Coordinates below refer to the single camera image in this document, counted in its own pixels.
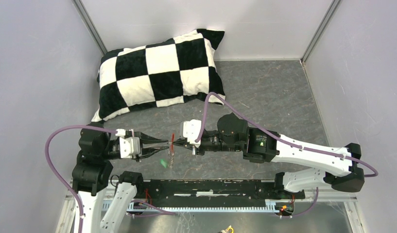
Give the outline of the aluminium corner post left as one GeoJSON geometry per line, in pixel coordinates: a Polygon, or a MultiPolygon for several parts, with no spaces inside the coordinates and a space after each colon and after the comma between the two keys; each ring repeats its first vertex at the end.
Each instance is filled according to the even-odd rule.
{"type": "Polygon", "coordinates": [[[96,29],[95,24],[93,23],[88,11],[85,8],[85,5],[82,0],[72,0],[72,3],[74,4],[78,14],[80,15],[82,21],[86,25],[86,28],[88,29],[89,33],[91,34],[95,44],[97,45],[98,49],[101,51],[103,55],[107,53],[107,48],[99,34],[99,32],[96,29]]]}

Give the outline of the black white checkered pillow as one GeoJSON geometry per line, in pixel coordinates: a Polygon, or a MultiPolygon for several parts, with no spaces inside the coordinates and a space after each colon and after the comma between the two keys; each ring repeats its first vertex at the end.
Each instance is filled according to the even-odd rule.
{"type": "Polygon", "coordinates": [[[214,53],[225,32],[196,29],[164,42],[107,52],[97,82],[99,108],[93,122],[191,100],[221,105],[223,82],[214,53]]]}

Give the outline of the aluminium corner post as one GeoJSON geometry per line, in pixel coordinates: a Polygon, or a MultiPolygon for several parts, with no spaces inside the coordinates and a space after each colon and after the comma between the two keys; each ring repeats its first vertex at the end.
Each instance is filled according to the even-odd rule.
{"type": "Polygon", "coordinates": [[[88,29],[89,33],[91,34],[95,44],[97,45],[98,49],[101,51],[103,55],[107,53],[107,48],[99,34],[99,32],[96,29],[95,24],[93,23],[88,11],[85,8],[85,5],[82,0],[72,0],[72,3],[74,4],[78,14],[80,15],[82,21],[86,25],[86,28],[88,29]]]}
{"type": "Polygon", "coordinates": [[[300,61],[304,65],[309,57],[311,56],[314,48],[318,44],[320,38],[322,37],[323,33],[325,32],[328,24],[332,20],[334,14],[336,13],[337,9],[339,8],[342,0],[332,0],[329,8],[327,9],[324,17],[322,18],[318,28],[316,29],[312,39],[310,40],[303,56],[301,57],[300,61]]]}

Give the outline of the yellow carabiner with keys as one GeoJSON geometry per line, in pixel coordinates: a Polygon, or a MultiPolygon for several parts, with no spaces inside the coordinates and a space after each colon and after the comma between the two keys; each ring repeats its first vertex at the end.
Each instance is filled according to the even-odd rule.
{"type": "Polygon", "coordinates": [[[226,229],[221,230],[219,233],[234,233],[233,227],[230,225],[226,229]]]}

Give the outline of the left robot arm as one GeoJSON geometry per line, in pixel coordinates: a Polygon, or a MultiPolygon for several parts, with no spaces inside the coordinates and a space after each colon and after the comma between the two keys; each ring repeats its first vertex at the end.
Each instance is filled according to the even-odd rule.
{"type": "Polygon", "coordinates": [[[101,215],[113,170],[111,161],[132,159],[139,162],[168,149],[167,146],[152,146],[165,142],[165,139],[134,130],[108,130],[99,123],[82,128],[78,141],[80,151],[72,171],[72,189],[77,201],[74,232],[115,233],[134,198],[145,195],[144,204],[151,205],[152,198],[142,174],[125,171],[118,176],[112,204],[106,214],[101,215]]]}

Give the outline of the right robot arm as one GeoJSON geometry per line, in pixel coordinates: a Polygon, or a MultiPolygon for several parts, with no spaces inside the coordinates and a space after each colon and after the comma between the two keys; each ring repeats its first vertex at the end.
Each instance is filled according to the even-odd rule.
{"type": "Polygon", "coordinates": [[[196,119],[184,121],[181,137],[173,141],[173,145],[189,149],[194,155],[204,155],[207,151],[242,152],[243,159],[252,163],[306,166],[305,170],[276,174],[273,193],[279,198],[317,187],[356,193],[364,185],[364,171],[357,165],[361,147],[356,143],[334,148],[297,141],[274,131],[266,134],[249,127],[247,121],[234,113],[222,116],[217,129],[204,130],[200,141],[196,142],[201,125],[202,122],[196,119]]]}

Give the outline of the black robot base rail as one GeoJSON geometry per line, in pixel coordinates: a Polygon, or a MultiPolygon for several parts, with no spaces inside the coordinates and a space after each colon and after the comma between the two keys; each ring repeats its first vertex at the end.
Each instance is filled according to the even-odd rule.
{"type": "Polygon", "coordinates": [[[263,207],[266,200],[303,200],[304,191],[280,190],[264,180],[145,180],[141,173],[125,171],[119,182],[136,185],[135,198],[155,207],[263,207]]]}

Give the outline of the aluminium corner post right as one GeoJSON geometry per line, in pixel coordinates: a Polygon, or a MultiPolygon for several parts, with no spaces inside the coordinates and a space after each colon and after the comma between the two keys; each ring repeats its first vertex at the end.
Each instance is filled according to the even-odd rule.
{"type": "Polygon", "coordinates": [[[322,18],[318,28],[316,29],[312,39],[310,40],[303,56],[301,57],[300,61],[304,65],[309,57],[311,56],[314,48],[318,44],[320,38],[322,37],[323,33],[325,32],[328,24],[332,20],[334,14],[336,13],[337,9],[339,8],[342,0],[332,0],[329,8],[327,9],[324,17],[322,18]]]}

